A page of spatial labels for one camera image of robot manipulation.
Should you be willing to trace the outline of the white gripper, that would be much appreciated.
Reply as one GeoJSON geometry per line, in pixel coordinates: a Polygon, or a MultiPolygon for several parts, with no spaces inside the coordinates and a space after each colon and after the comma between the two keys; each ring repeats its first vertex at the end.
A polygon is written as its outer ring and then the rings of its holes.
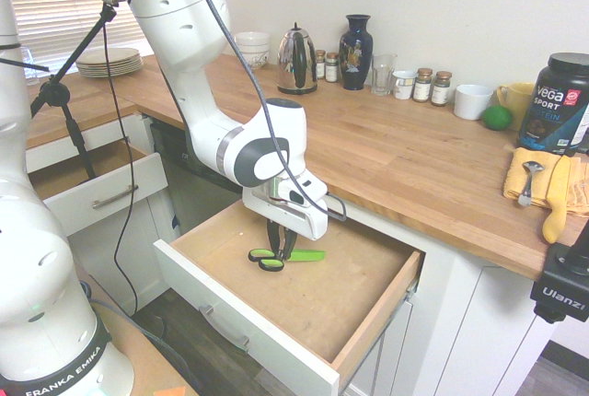
{"type": "Polygon", "coordinates": [[[322,238],[328,230],[328,216],[316,207],[303,207],[265,198],[258,190],[244,188],[244,205],[267,220],[267,234],[275,259],[287,261],[294,250],[297,234],[312,240],[322,238]],[[280,244],[280,226],[283,243],[280,244]]]}

